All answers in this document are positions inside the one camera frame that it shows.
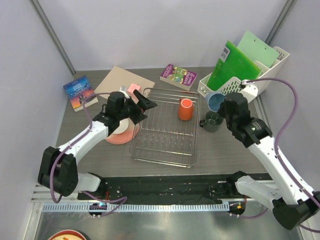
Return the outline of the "orange white bowl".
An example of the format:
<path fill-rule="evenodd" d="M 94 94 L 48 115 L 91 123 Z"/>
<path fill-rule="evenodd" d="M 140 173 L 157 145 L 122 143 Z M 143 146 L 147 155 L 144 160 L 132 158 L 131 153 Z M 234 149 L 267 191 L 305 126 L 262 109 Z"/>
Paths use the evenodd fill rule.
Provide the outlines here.
<path fill-rule="evenodd" d="M 119 127 L 113 132 L 113 134 L 122 134 L 123 132 L 125 132 L 127 130 L 129 126 L 129 120 L 126 118 L 126 119 L 122 119 L 120 122 L 119 122 Z"/>

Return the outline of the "pink cream plate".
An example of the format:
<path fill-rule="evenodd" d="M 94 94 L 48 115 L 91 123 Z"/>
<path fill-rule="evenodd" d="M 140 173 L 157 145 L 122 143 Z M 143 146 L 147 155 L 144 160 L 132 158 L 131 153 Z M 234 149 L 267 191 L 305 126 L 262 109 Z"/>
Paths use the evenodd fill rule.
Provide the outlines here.
<path fill-rule="evenodd" d="M 138 133 L 140 124 L 134 124 L 130 118 L 127 118 L 129 121 L 129 126 L 126 131 L 121 134 L 111 134 L 105 140 L 114 145 L 122 145 L 130 142 Z"/>

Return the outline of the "blue cup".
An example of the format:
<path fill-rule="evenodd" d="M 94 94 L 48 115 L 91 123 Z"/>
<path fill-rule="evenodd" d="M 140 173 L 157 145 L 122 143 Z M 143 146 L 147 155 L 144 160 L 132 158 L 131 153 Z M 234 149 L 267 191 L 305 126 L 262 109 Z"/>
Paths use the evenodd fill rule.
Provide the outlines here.
<path fill-rule="evenodd" d="M 224 99 L 225 96 L 217 91 L 210 92 L 205 96 L 207 106 L 213 112 L 217 112 L 219 110 L 220 105 L 224 102 Z"/>

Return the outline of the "grey mug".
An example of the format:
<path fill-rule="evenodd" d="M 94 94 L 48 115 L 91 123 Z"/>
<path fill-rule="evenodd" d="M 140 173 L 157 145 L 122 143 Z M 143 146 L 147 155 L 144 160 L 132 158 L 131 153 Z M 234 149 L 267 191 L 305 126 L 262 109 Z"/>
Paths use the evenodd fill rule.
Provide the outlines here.
<path fill-rule="evenodd" d="M 221 117 L 217 112 L 210 110 L 205 114 L 204 119 L 199 121 L 199 126 L 207 132 L 214 133 L 220 128 L 223 121 L 223 117 Z"/>

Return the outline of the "metal wire dish rack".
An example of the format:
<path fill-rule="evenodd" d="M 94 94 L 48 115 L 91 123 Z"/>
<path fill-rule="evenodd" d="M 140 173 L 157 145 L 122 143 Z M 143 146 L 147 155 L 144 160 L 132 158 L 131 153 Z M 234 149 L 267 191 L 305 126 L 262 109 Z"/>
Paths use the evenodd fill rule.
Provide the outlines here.
<path fill-rule="evenodd" d="M 130 156 L 139 161 L 190 168 L 197 161 L 201 96 L 196 92 L 146 88 L 143 95 L 157 107 L 147 110 L 147 119 L 135 126 Z M 190 120 L 178 117 L 183 99 L 190 99 Z"/>

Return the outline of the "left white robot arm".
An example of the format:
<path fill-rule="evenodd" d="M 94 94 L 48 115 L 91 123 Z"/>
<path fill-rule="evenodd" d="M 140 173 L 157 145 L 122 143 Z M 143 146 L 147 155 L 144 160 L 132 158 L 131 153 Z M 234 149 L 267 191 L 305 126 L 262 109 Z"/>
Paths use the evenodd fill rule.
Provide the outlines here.
<path fill-rule="evenodd" d="M 101 112 L 89 119 L 87 128 L 67 143 L 44 150 L 37 182 L 48 188 L 52 196 L 60 194 L 67 197 L 73 192 L 89 192 L 100 200 L 106 195 L 102 177 L 94 173 L 79 173 L 78 164 L 95 145 L 120 126 L 121 120 L 130 119 L 136 125 L 147 119 L 145 111 L 157 107 L 138 90 L 133 93 L 137 102 L 121 91 L 110 93 Z"/>

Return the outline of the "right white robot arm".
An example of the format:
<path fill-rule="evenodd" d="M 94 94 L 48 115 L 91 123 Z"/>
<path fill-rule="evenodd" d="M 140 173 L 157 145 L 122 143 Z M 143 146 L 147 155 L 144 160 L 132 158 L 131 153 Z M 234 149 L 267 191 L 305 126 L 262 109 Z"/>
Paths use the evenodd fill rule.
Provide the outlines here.
<path fill-rule="evenodd" d="M 247 99 L 239 92 L 228 93 L 218 114 L 232 135 L 259 159 L 276 185 L 271 188 L 238 171 L 227 177 L 226 193 L 233 198 L 244 195 L 256 200 L 287 230 L 314 216 L 320 210 L 320 193 L 293 169 L 265 122 L 251 117 Z"/>

